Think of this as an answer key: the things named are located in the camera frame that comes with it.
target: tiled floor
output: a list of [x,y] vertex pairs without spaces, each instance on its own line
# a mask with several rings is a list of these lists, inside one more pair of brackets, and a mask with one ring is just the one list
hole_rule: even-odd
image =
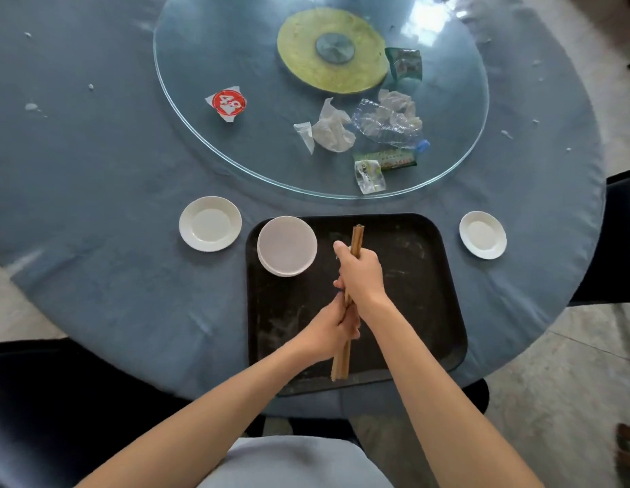
[[[554,33],[584,81],[608,173],[629,169],[630,9],[625,0],[524,2]],[[61,335],[0,269],[0,341]],[[487,416],[547,486],[621,485],[613,467],[613,427],[630,423],[630,304],[564,311],[528,351],[488,381]],[[397,488],[436,485],[406,419],[362,417],[353,424]],[[266,433],[272,431],[285,431],[285,425],[270,422]]]

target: chopsticks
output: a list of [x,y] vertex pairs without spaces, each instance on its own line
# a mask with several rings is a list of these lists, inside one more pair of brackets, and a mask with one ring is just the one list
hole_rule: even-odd
[[[356,258],[360,256],[360,249],[362,248],[362,237],[364,235],[364,226],[358,224],[353,227],[352,235],[352,255]],[[344,304],[348,307],[352,303],[352,296],[344,290]],[[349,378],[349,359],[352,352],[352,342],[347,341],[344,343],[342,351],[333,357],[333,366],[331,367],[331,380],[346,380]]]

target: black tray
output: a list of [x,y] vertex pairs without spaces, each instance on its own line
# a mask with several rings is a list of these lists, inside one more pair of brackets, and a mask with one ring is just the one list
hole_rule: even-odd
[[[335,296],[339,262],[337,239],[351,245],[353,227],[364,224],[364,248],[383,265],[385,292],[415,328],[444,369],[456,368],[466,355],[464,321],[446,259],[441,234],[419,214],[302,217],[315,231],[318,254],[295,277],[277,277],[258,261],[256,241],[263,221],[247,238],[247,316],[249,363],[268,356],[304,328]],[[280,395],[315,392],[391,379],[372,331],[363,325],[353,341],[347,380],[331,381],[331,363],[305,369]]]

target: trash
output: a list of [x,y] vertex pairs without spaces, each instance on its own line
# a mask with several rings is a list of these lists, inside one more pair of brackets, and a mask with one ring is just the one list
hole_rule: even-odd
[[205,101],[214,108],[225,122],[233,122],[237,114],[245,110],[247,102],[240,93],[239,86],[228,87],[216,92]]
[[306,147],[309,148],[309,151],[311,151],[312,154],[315,150],[315,141],[313,140],[311,122],[297,123],[292,127],[297,131],[297,133],[299,133],[300,137],[304,140]]
[[378,161],[356,161],[353,165],[356,181],[363,195],[382,192],[387,186]]
[[358,130],[380,144],[414,149],[427,148],[422,136],[423,123],[416,116],[415,102],[406,94],[380,89],[379,103],[362,99],[353,114]]
[[368,154],[353,154],[356,163],[361,161],[376,161],[382,171],[390,169],[407,168],[408,166],[416,166],[417,158],[412,150],[393,149],[388,151],[370,152]]
[[394,81],[398,82],[406,77],[419,81],[423,78],[421,52],[418,49],[385,48],[385,56],[390,63]]
[[355,135],[344,128],[352,119],[345,112],[334,108],[331,105],[332,100],[332,97],[324,100],[324,106],[319,112],[319,122],[312,126],[312,136],[325,149],[344,152],[355,143]]

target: red circular logo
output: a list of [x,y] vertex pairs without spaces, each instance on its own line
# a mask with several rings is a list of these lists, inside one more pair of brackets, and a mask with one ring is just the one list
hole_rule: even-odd
[[245,97],[240,92],[231,89],[221,90],[215,94],[212,102],[212,106],[218,113],[227,116],[242,113],[246,105]]

